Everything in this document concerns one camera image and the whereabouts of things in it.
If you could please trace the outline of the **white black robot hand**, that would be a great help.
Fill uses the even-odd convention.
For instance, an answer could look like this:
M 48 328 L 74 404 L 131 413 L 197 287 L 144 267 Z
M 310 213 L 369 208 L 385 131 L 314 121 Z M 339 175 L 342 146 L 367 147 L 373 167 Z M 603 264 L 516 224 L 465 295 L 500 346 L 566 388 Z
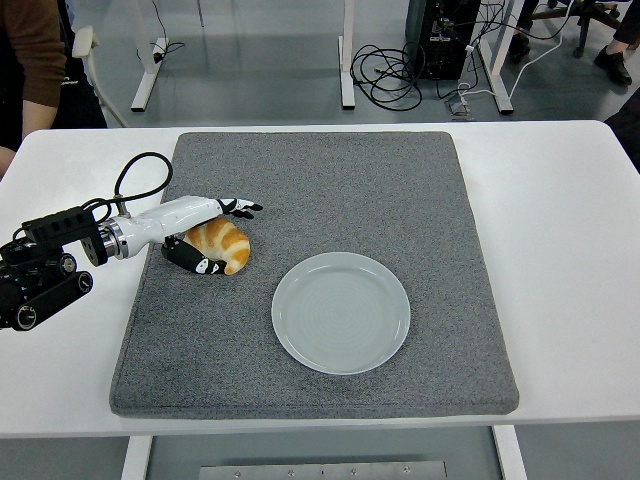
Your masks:
M 136 217 L 116 217 L 111 221 L 115 257 L 133 257 L 154 243 L 166 260 L 191 273 L 234 275 L 248 263 L 251 246 L 227 217 L 251 219 L 261 209 L 243 199 L 184 196 Z

